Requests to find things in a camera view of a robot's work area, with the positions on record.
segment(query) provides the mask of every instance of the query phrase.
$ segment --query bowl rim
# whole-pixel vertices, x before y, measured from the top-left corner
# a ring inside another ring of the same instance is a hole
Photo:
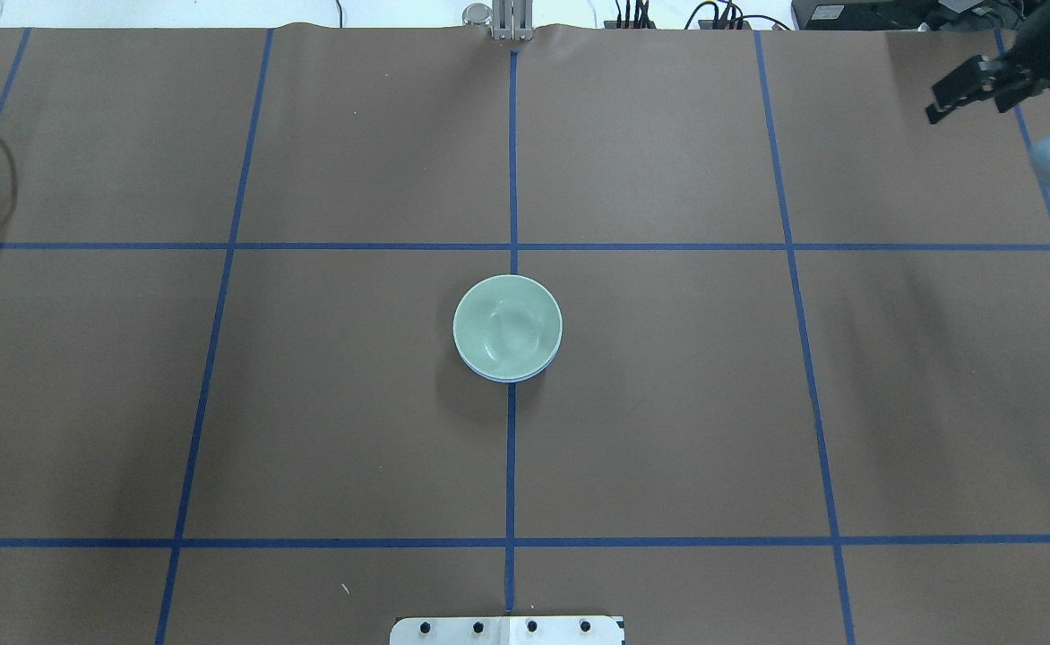
[[[552,303],[553,309],[558,311],[558,342],[553,344],[552,351],[549,352],[549,356],[547,356],[546,359],[543,360],[541,366],[536,370],[530,370],[522,375],[513,374],[510,376],[496,376],[479,370],[479,368],[476,368],[475,365],[468,361],[467,357],[465,356],[465,352],[462,351],[461,349],[461,344],[457,341],[457,314],[460,313],[461,308],[465,303],[465,299],[467,299],[468,296],[470,296],[470,294],[474,291],[479,289],[479,287],[485,285],[485,283],[507,280],[507,278],[508,280],[525,280],[526,283],[532,283],[533,285],[539,287],[539,289],[541,289],[542,293],[545,293],[545,295],[548,296],[549,301]],[[533,376],[541,374],[541,372],[545,371],[545,368],[549,367],[549,363],[552,362],[552,359],[556,358],[558,350],[561,349],[562,338],[565,337],[565,314],[562,313],[561,305],[559,305],[558,298],[553,297],[552,291],[546,289],[546,286],[542,285],[542,283],[538,283],[532,277],[529,277],[528,275],[522,275],[520,273],[499,273],[497,275],[489,275],[488,277],[484,278],[484,280],[476,283],[476,285],[474,285],[472,287],[470,287],[470,289],[465,291],[465,294],[460,298],[459,301],[457,301],[457,307],[455,308],[455,317],[453,318],[453,336],[455,336],[455,348],[457,349],[457,355],[461,356],[462,361],[470,370],[476,372],[478,375],[485,377],[488,380],[494,380],[494,382],[497,383],[517,383],[521,382],[521,380],[532,379]]]

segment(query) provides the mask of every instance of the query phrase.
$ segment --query light green bowl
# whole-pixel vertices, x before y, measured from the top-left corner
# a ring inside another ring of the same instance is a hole
[[[517,383],[541,374],[561,347],[561,308],[549,289],[524,275],[494,275],[457,303],[455,344],[486,379]]]

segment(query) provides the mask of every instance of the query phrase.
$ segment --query white metal plate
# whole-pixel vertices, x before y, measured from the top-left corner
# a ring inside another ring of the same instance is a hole
[[[624,624],[610,617],[402,619],[390,645],[624,645]]]

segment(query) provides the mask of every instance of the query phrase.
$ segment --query white bracket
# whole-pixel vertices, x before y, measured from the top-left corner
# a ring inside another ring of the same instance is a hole
[[[492,0],[494,40],[533,40],[533,0]]]
[[[625,645],[614,617],[470,617],[402,619],[390,645]]]

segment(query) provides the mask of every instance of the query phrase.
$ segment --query white background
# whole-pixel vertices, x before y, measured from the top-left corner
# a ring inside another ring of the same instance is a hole
[[[341,0],[354,26],[452,26],[475,0]],[[657,28],[681,28],[699,0],[651,0]],[[765,14],[792,26],[791,0],[736,0],[747,14]],[[0,0],[0,26],[280,26],[293,21],[337,26],[333,0]],[[625,0],[620,0],[624,7]],[[594,9],[597,25],[594,25]],[[598,26],[616,16],[613,0],[533,0],[533,24]],[[709,20],[712,8],[697,17]],[[754,21],[768,28],[768,21]]]

